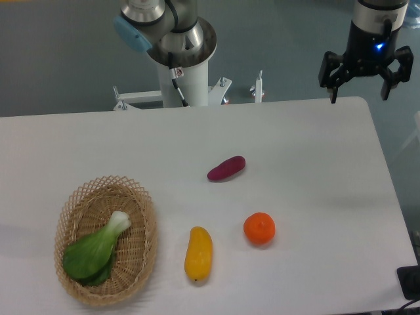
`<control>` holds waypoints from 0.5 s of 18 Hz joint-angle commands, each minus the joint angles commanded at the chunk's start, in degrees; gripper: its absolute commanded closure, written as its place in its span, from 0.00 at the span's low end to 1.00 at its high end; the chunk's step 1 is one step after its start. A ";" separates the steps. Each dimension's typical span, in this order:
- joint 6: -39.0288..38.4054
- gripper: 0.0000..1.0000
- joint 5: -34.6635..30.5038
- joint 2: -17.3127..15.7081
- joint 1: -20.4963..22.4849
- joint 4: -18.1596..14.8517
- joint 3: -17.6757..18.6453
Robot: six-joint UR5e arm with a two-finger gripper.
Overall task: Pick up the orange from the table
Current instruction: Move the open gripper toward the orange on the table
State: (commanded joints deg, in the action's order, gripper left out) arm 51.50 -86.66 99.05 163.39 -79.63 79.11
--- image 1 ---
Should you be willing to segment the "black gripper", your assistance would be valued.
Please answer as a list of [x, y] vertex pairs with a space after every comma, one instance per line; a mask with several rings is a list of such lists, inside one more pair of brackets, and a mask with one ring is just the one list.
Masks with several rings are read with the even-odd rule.
[[[379, 24], [379, 33], [363, 30], [352, 23], [345, 54], [324, 53], [318, 82], [321, 88], [328, 91], [332, 104], [336, 103], [343, 79], [380, 75], [383, 79], [382, 100], [388, 100], [391, 90], [399, 83], [410, 80], [413, 53], [409, 46], [396, 50], [398, 32], [393, 31], [392, 27], [389, 18]], [[394, 61], [398, 62], [395, 72], [389, 68]]]

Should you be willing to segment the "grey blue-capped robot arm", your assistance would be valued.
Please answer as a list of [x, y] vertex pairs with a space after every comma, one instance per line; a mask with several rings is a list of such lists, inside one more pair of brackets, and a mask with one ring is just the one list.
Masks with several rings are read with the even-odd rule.
[[[324, 54], [318, 74], [335, 102], [339, 87], [355, 77], [383, 78], [381, 97], [411, 76], [413, 53], [396, 40], [407, 1], [356, 1], [346, 51]], [[215, 31], [198, 16], [195, 1], [122, 1], [114, 29], [132, 50], [146, 53], [159, 76], [158, 92], [116, 94], [119, 105], [161, 99], [166, 108], [219, 106], [231, 85], [222, 77], [208, 84], [208, 62], [217, 47]]]

